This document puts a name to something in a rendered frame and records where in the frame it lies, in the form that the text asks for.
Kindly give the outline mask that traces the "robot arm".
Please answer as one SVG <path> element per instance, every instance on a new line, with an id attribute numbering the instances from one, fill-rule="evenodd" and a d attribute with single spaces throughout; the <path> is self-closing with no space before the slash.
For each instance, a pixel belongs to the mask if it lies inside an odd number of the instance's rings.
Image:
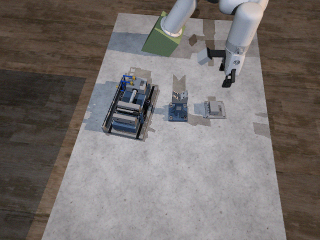
<path id="1" fill-rule="evenodd" d="M 219 3 L 219 10 L 226 15 L 234 15 L 226 47 L 233 53 L 242 55 L 252 42 L 269 0 L 205 0 Z M 177 38 L 182 27 L 198 6 L 198 0 L 177 0 L 169 14 L 160 21 L 162 30 L 170 37 Z M 202 66 L 212 58 L 226 58 L 226 50 L 206 47 L 197 53 L 197 62 Z"/>

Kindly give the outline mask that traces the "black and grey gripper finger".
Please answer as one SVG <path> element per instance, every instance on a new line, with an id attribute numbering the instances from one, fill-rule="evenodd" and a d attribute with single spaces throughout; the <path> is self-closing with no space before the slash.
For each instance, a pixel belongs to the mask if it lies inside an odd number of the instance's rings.
<path id="1" fill-rule="evenodd" d="M 228 76 L 231 76 L 230 79 L 228 79 Z M 222 88 L 230 88 L 232 83 L 235 83 L 235 77 L 236 77 L 236 69 L 232 69 L 231 73 L 225 76 L 225 80 L 223 81 Z"/>
<path id="2" fill-rule="evenodd" d="M 220 68 L 219 68 L 219 71 L 224 71 L 224 66 L 223 66 L 223 60 L 221 61 L 221 65 L 220 65 Z"/>

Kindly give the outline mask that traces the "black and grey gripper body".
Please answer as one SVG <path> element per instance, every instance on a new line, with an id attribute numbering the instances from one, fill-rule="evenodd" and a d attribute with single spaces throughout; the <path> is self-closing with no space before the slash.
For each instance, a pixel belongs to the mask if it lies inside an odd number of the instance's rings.
<path id="1" fill-rule="evenodd" d="M 222 58 L 222 62 L 223 62 L 223 68 L 224 68 L 224 73 L 225 75 L 229 75 L 232 71 L 232 69 L 235 69 L 235 76 L 238 76 L 241 68 L 243 66 L 244 63 L 244 59 L 245 59 L 245 55 L 246 52 L 245 51 L 242 55 L 239 55 L 239 53 L 234 53 L 230 50 L 227 49 L 226 45 L 225 45 L 225 53 L 226 53 L 226 57 Z"/>

